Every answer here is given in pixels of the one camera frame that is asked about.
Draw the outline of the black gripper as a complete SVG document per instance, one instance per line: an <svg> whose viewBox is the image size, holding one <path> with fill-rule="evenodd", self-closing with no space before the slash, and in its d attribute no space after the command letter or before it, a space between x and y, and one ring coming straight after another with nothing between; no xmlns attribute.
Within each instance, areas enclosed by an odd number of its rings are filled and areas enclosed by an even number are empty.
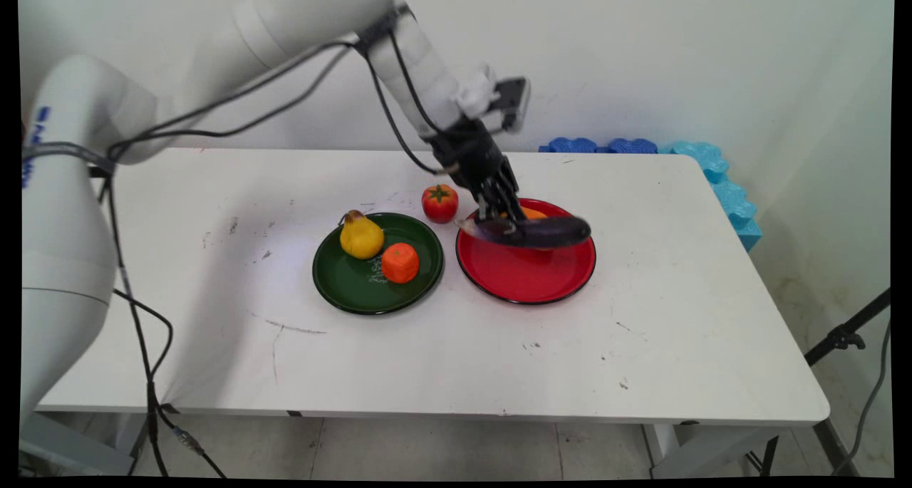
<svg viewBox="0 0 912 488"><path fill-rule="evenodd" d="M425 141L443 167L457 166L450 176L476 198L475 223L519 224L528 220L517 196L519 186L509 160L479 119L460 118Z"/></svg>

